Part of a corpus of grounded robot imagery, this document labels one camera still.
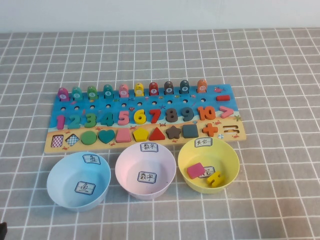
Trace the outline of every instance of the number puzzle board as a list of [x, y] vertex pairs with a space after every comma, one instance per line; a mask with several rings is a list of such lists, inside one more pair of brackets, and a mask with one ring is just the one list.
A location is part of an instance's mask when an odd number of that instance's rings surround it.
[[[237, 103], [229, 84], [208, 85], [206, 93], [197, 93], [197, 86], [190, 86], [188, 94], [179, 94], [179, 87], [174, 87], [174, 94], [164, 95], [164, 88], [159, 88], [159, 95], [149, 96], [149, 89], [144, 89], [144, 96], [135, 97], [134, 90], [129, 90], [129, 97], [120, 98], [119, 93], [114, 91], [114, 98], [104, 98], [103, 92], [98, 92], [98, 99], [95, 101], [89, 100], [87, 93], [83, 93], [83, 100], [74, 101], [71, 94], [70, 101], [60, 101], [57, 96], [54, 101], [50, 126], [45, 142], [45, 153], [61, 153], [61, 152], [78, 152], [78, 151], [92, 151], [103, 149], [126, 148], [135, 144], [133, 132], [139, 128], [143, 128], [149, 132], [149, 136], [154, 129], [158, 127], [165, 135], [165, 140], [157, 140], [162, 145], [184, 144], [190, 138], [184, 138], [182, 132], [183, 125], [196, 125], [198, 137], [207, 137], [207, 133], [203, 133], [203, 128], [207, 124], [212, 124], [213, 127], [218, 128], [218, 132], [214, 134], [215, 138], [228, 141], [240, 141], [246, 139], [245, 129], [239, 114]], [[221, 95], [229, 95], [228, 101], [217, 101], [216, 97]], [[200, 120], [198, 107], [212, 106], [215, 110], [215, 119]], [[222, 111], [219, 108], [227, 107], [233, 109], [233, 114], [221, 118]], [[194, 117], [190, 121], [184, 121], [181, 110], [185, 107], [190, 107], [193, 110]], [[168, 109], [175, 109], [178, 120], [176, 122], [166, 121], [166, 111]], [[156, 123], [151, 123], [153, 115], [150, 110], [159, 109], [161, 115]], [[146, 122], [144, 124], [136, 124], [134, 114], [138, 110], [144, 110]], [[120, 111], [129, 111], [129, 124], [118, 125]], [[91, 128], [84, 127], [87, 123], [87, 114], [93, 113], [96, 115], [96, 125]], [[101, 120], [106, 114], [113, 114], [114, 124], [112, 126], [101, 125]], [[70, 116], [77, 115], [80, 117], [80, 128], [68, 129], [68, 125], [72, 122]], [[64, 116], [64, 127], [61, 130], [57, 129], [58, 116]], [[171, 126], [181, 129], [179, 139], [169, 139], [166, 130]], [[128, 128], [131, 135], [131, 142], [117, 143], [116, 137], [109, 143], [103, 143], [98, 138], [99, 131], [113, 130], [117, 136], [118, 129]], [[93, 131], [97, 135], [97, 140], [91, 145], [82, 143], [81, 136], [87, 131]]]

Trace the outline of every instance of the blue bowl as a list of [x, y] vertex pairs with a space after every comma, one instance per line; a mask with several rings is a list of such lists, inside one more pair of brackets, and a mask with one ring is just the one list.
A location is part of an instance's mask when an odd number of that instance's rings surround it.
[[110, 179], [111, 170], [103, 157], [93, 152], [77, 152], [64, 157], [52, 168], [46, 187], [56, 204], [84, 212], [102, 202]]

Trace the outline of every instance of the yellow bowl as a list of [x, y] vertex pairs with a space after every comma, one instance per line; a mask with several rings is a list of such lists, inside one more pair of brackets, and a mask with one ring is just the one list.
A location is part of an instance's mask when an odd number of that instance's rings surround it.
[[[201, 163], [206, 172], [191, 179], [187, 168]], [[232, 183], [239, 173], [240, 162], [237, 153], [226, 142], [213, 137], [200, 137], [188, 141], [180, 150], [178, 166], [185, 182], [193, 190], [204, 194], [215, 194]], [[224, 181], [219, 187], [207, 184], [207, 178], [220, 171]]]

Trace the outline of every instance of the red triangle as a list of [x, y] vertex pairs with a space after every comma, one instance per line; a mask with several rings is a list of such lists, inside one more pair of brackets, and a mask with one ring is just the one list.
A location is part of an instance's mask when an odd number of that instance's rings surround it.
[[150, 141], [165, 140], [165, 139], [166, 139], [165, 135], [157, 127], [153, 130], [153, 132], [149, 137]]

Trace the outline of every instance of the plus sign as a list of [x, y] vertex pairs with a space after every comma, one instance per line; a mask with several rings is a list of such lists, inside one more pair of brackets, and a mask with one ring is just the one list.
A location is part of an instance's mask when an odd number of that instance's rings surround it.
[[208, 134], [209, 137], [213, 137], [215, 133], [218, 132], [218, 128], [216, 126], [212, 126], [211, 123], [208, 123], [206, 127], [202, 129], [204, 134]]

